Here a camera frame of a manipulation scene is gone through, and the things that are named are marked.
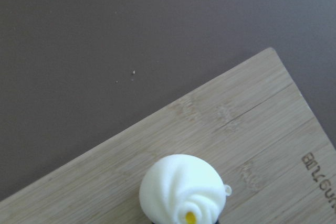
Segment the bamboo cutting board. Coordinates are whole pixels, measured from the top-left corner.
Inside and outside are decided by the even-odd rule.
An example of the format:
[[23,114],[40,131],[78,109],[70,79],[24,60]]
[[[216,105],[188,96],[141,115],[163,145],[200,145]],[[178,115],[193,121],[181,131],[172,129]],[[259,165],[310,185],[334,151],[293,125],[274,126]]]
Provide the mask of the bamboo cutting board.
[[146,170],[186,153],[233,193],[220,223],[335,223],[335,149],[268,48],[1,202],[1,223],[149,223]]

